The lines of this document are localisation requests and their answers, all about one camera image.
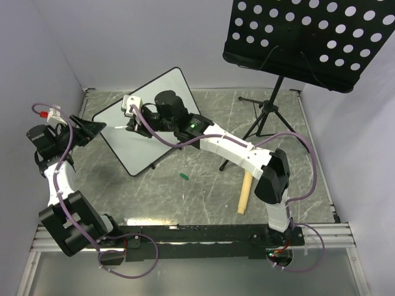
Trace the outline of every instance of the red connector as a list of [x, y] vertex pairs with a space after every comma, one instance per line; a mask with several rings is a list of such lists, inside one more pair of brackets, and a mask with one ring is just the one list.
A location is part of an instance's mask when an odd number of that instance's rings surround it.
[[47, 117], [48, 117], [48, 112], [47, 112], [47, 111], [41, 111], [41, 112], [39, 113], [39, 116], [40, 116], [40, 117], [43, 117], [43, 118], [47, 118]]

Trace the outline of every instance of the white wall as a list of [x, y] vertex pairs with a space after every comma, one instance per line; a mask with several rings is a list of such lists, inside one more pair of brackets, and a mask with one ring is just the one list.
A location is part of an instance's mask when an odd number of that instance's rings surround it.
[[49, 195], [25, 135], [43, 123], [31, 104], [52, 102], [74, 112], [83, 94], [33, 1], [1, 1], [0, 40], [0, 294], [8, 296], [17, 291]]
[[373, 295], [395, 295], [395, 35], [353, 92], [307, 85], [302, 103], [335, 207], [351, 224]]
[[193, 88], [275, 85], [222, 59], [232, 0], [34, 1], [84, 88], [135, 88], [174, 66]]

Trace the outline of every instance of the metal plate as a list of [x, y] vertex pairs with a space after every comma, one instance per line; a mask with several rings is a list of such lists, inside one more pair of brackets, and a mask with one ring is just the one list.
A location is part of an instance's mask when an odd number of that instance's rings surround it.
[[223, 57], [346, 93], [393, 33], [394, 15], [395, 1], [235, 0]]

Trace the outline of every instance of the scratched floor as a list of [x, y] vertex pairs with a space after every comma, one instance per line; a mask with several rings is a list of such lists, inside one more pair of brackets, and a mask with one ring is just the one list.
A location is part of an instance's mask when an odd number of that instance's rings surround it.
[[[83, 118], [90, 120], [98, 111], [119, 100], [128, 92], [89, 91]], [[194, 90], [193, 96], [201, 113], [231, 133], [242, 137], [255, 120], [254, 109], [239, 96], [255, 100], [270, 97], [269, 89]], [[309, 137], [297, 93], [280, 91], [276, 104], [280, 112], [298, 132]], [[275, 115], [270, 115], [265, 133], [286, 131]], [[255, 137], [251, 142], [258, 142]], [[289, 196], [306, 193], [312, 183], [310, 156], [292, 137], [268, 143], [265, 148], [283, 149], [291, 169]], [[245, 224], [267, 223], [263, 203], [253, 190], [246, 214], [237, 214], [237, 205], [244, 171], [229, 164], [219, 172], [222, 158], [186, 147], [173, 150], [161, 159], [155, 170], [146, 170], [137, 177], [129, 176], [102, 137], [98, 136], [84, 148], [73, 152], [77, 184], [84, 196], [99, 213], [112, 215], [120, 224]], [[179, 173], [189, 176], [189, 181]], [[321, 174], [315, 193], [301, 202], [291, 204], [295, 221], [332, 223], [328, 194]]]

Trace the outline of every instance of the white clip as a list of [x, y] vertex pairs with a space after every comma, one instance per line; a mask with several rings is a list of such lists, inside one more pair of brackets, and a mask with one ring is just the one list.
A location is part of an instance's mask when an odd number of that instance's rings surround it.
[[224, 134], [222, 135], [222, 137], [220, 137], [218, 140], [217, 140], [217, 147], [215, 148], [215, 154], [217, 154], [217, 151], [218, 151], [218, 148], [220, 147], [220, 143], [223, 141], [223, 138], [226, 136], [228, 134], [228, 132], [226, 131], [226, 132], [224, 132]]
[[252, 149], [255, 149], [256, 147], [255, 147], [255, 145], [253, 144], [253, 143], [251, 143], [251, 142], [248, 142], [247, 143], [247, 147], [246, 147], [246, 149], [248, 149], [248, 151], [251, 151]]

